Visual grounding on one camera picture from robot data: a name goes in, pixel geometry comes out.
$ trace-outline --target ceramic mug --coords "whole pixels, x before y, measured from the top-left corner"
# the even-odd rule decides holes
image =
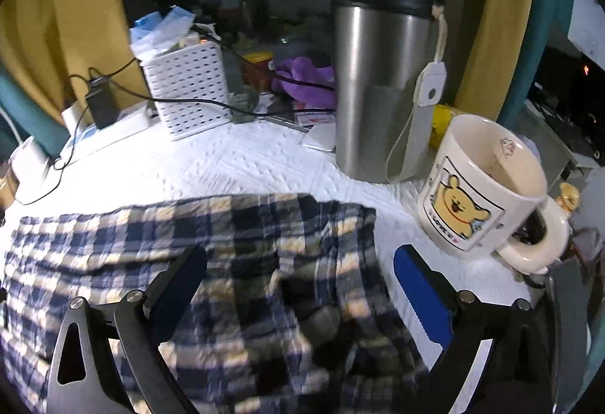
[[[546,195],[546,176],[535,155],[499,124],[474,115],[452,119],[417,208],[435,244],[461,259],[493,250],[524,274],[542,274],[563,253],[569,237],[565,213]],[[533,210],[546,234],[536,245],[511,238]]]

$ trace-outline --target black cable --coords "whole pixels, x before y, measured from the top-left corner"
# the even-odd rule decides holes
[[[114,71],[113,73],[110,74],[106,74],[105,76],[107,78],[113,78],[115,75],[120,74],[123,70],[125,70],[128,66],[130,66],[133,62],[136,62],[137,58],[133,57],[130,61],[128,61],[124,66],[122,66],[120,69]]]
[[[521,274],[521,276],[523,276],[523,281],[529,287],[532,287],[534,289],[544,289],[546,287],[545,284],[536,283],[532,278],[530,278],[529,276],[526,276],[525,274]]]
[[[198,28],[200,28],[200,26],[197,23],[194,23],[194,25],[196,25]],[[212,35],[208,34],[208,33],[204,33],[201,32],[200,33],[201,37],[204,38],[204,40],[208,40],[209,42],[214,42],[215,44],[217,44],[221,49],[233,54],[240,62],[243,62],[251,67],[253,67],[254,69],[256,69],[256,71],[258,71],[259,73],[264,74],[265,76],[269,76],[271,78],[275,78],[275,79],[279,79],[281,81],[285,81],[286,83],[291,83],[293,85],[299,85],[301,87],[313,87],[313,88],[321,88],[322,90],[329,90],[329,91],[334,91],[334,87],[330,87],[327,85],[322,85],[321,83],[313,83],[311,81],[301,81],[298,79],[294,79],[294,78],[287,78],[285,76],[282,76],[280,74],[277,74],[275,71],[271,71],[268,69],[264,69],[261,68],[260,66],[258,66],[258,64],[254,64],[253,62],[250,62],[249,60],[247,60],[245,57],[240,56],[237,52],[235,52],[234,50],[232,50],[230,47],[227,47],[225,44],[223,44],[220,40],[216,40]],[[117,71],[114,71],[111,74],[104,74],[103,76],[105,76],[106,78],[113,78],[115,75],[121,73],[123,70],[125,70],[128,66],[130,66],[133,62],[136,61],[136,58],[132,58],[127,64],[125,64],[124,66],[122,66],[120,69],[118,69]]]
[[[163,104],[210,104],[217,105],[217,107],[227,108],[233,112],[237,112],[246,116],[252,117],[272,117],[277,115],[285,115],[285,114],[294,114],[294,113],[311,113],[311,112],[334,112],[334,110],[329,110],[325,108],[301,108],[300,110],[283,110],[282,112],[267,112],[265,114],[257,114],[255,112],[248,112],[247,110],[242,110],[241,108],[233,107],[232,105],[223,104],[223,102],[217,102],[216,100],[202,99],[202,98],[154,98],[148,95],[142,95],[140,93],[136,93],[135,91],[131,91],[115,80],[108,78],[104,74],[102,74],[97,68],[88,68],[89,71],[96,73],[99,75],[99,78],[107,78],[112,85],[114,85],[118,90],[122,90],[125,93],[129,93],[135,97],[141,98],[143,100],[151,100],[153,102],[159,102]]]
[[[87,110],[88,110],[88,107],[86,107],[86,108],[84,109],[84,112],[82,112],[82,115],[81,115],[81,116],[80,116],[80,118],[78,119],[78,122],[76,122],[76,129],[75,129],[75,131],[74,131],[75,133],[77,133],[77,131],[78,131],[78,127],[79,127],[80,123],[82,122],[82,119],[84,118],[84,114],[86,113],[86,111],[87,111]],[[63,165],[61,168],[58,168],[58,169],[57,169],[57,168],[54,166],[54,164],[57,162],[57,160],[55,160],[55,161],[54,161],[54,163],[53,163],[53,168],[54,168],[55,170],[60,171],[60,174],[59,174],[59,181],[57,182],[57,185],[55,185],[55,186],[54,186],[52,189],[50,189],[50,190],[49,190],[49,191],[48,191],[46,194],[44,194],[43,196],[38,197],[37,199],[35,199],[35,200],[31,201],[31,202],[21,202],[21,201],[20,201],[19,199],[17,199],[17,198],[15,198],[15,200],[16,200],[16,201],[17,201],[19,204],[21,204],[22,206],[29,206],[29,205],[31,205],[31,204],[34,204],[34,203],[36,203],[36,202],[38,202],[38,201],[40,201],[40,200],[44,199],[44,198],[45,198],[47,195],[50,195],[51,193],[53,193],[53,192],[54,192],[54,191],[55,191],[55,190],[56,190],[56,189],[59,187],[59,185],[61,185],[61,181],[63,180],[63,172],[64,172],[64,170],[67,168],[67,166],[69,166],[69,164],[71,163],[71,160],[72,160],[72,159],[73,159],[73,157],[74,157],[74,153],[75,153],[75,151],[76,151],[76,135],[74,134],[74,136],[73,136],[73,145],[71,146],[71,153],[70,153],[70,157],[69,157],[69,158],[67,158],[67,162],[66,162],[66,163],[65,163],[65,164],[64,164],[64,165]]]
[[[88,87],[88,89],[90,90],[90,83],[89,83],[89,80],[87,80],[87,79],[86,79],[86,78],[84,78],[83,76],[81,76],[81,75],[79,75],[79,74],[70,74],[70,75],[68,76],[68,78],[69,78],[69,79],[72,79],[72,78],[78,78],[78,79],[81,79],[82,81],[84,81],[84,83],[86,83],[86,86],[87,86],[87,87]]]

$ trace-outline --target power adapter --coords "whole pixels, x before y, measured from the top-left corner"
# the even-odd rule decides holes
[[[116,99],[111,93],[110,79],[101,76],[89,82],[90,91],[86,93],[86,103],[97,129],[114,124],[120,115]]]

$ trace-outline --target yellow cartoon bear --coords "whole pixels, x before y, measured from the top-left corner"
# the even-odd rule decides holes
[[[459,187],[458,177],[450,175],[447,184],[440,182],[432,197],[435,211],[456,235],[469,239],[489,219],[487,209],[478,207]]]

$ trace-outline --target blue plaid fabric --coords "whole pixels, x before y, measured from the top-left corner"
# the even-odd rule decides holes
[[[145,289],[185,247],[202,245],[208,275],[160,346],[201,412],[402,412],[426,368],[388,299],[374,220],[373,209],[296,194],[23,218],[4,269],[5,374],[45,413],[70,299],[117,301]],[[112,351],[144,412],[117,341]]]

